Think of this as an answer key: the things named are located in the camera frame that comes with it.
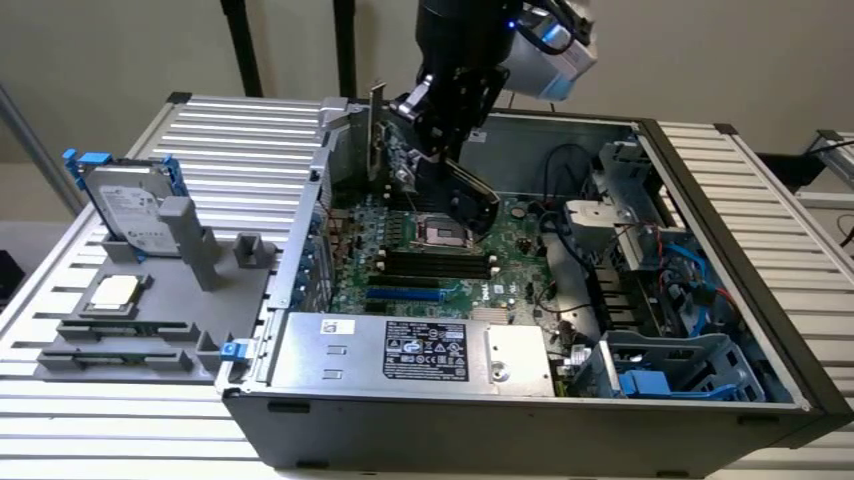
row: slatted metal surface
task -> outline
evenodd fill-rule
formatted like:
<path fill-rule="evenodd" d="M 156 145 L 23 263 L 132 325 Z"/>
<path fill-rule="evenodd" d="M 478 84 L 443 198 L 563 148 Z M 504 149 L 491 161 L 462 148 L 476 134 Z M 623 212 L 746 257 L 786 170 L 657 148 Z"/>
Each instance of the slatted metal surface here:
<path fill-rule="evenodd" d="M 190 191 L 203 221 L 219 238 L 242 229 L 262 230 L 287 248 L 287 220 L 298 198 L 294 186 L 307 174 L 307 157 L 316 148 L 310 132 L 318 127 L 319 109 L 319 104 L 310 103 L 196 97 L 187 106 L 161 112 L 135 146 L 140 155 L 152 157 L 183 152 L 179 157 Z M 750 165 L 731 148 L 731 139 L 722 138 L 711 126 L 665 124 L 665 128 L 698 178 L 711 182 L 705 185 L 706 193 L 751 260 L 762 265 L 766 281 L 838 387 L 854 396 L 854 304 L 845 303 L 854 290 L 850 282 L 827 263 L 810 235 L 798 231 L 774 195 L 763 191 L 762 180 L 751 176 Z M 743 178 L 733 184 L 730 177 Z M 0 339 L 0 479 L 311 477 L 306 472 L 275 472 L 259 462 L 212 387 L 61 384 L 32 379 L 40 348 L 52 341 L 59 318 L 71 312 L 104 261 L 97 246 L 104 233 L 88 208 L 24 295 L 0 317 L 0 329 L 5 328 Z M 849 479 L 854 477 L 853 453 L 854 431 L 843 429 L 809 448 L 762 450 L 710 478 Z"/>

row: metal case panel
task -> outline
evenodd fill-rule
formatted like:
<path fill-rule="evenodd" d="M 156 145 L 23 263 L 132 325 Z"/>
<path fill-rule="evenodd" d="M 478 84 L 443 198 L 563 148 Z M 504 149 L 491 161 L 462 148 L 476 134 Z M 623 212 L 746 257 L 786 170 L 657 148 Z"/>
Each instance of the metal case panel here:
<path fill-rule="evenodd" d="M 276 468 L 702 478 L 813 416 L 738 409 L 312 398 L 227 392 Z"/>

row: black pole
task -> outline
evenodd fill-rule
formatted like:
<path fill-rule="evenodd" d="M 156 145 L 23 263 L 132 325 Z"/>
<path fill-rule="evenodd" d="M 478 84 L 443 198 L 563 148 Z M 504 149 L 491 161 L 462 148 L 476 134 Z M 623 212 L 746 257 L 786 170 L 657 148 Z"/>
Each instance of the black pole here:
<path fill-rule="evenodd" d="M 332 0 L 340 96 L 356 98 L 356 1 Z"/>
<path fill-rule="evenodd" d="M 250 19 L 246 16 L 246 0 L 220 0 L 223 13 L 228 19 L 231 31 L 231 43 L 235 46 L 238 68 L 240 68 L 240 80 L 247 97 L 263 97 L 262 77 L 255 61 L 255 48 L 252 47 L 252 32 Z"/>

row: hard drive label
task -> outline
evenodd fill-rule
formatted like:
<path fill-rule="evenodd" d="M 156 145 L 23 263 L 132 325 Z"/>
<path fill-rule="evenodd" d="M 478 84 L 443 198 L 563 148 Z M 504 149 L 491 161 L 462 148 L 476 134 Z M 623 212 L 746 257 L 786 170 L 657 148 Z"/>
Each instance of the hard drive label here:
<path fill-rule="evenodd" d="M 383 374 L 394 380 L 467 382 L 466 325 L 386 322 Z"/>
<path fill-rule="evenodd" d="M 100 194 L 127 242 L 152 255 L 177 254 L 169 227 L 157 218 L 160 202 L 141 188 L 104 185 Z"/>

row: warning label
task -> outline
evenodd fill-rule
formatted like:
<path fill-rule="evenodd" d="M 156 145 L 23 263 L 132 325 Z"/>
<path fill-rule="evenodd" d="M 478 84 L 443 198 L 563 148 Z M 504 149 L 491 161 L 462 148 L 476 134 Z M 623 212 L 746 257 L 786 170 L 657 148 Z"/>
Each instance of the warning label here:
<path fill-rule="evenodd" d="M 386 377 L 467 382 L 467 353 L 462 323 L 386 322 Z"/>

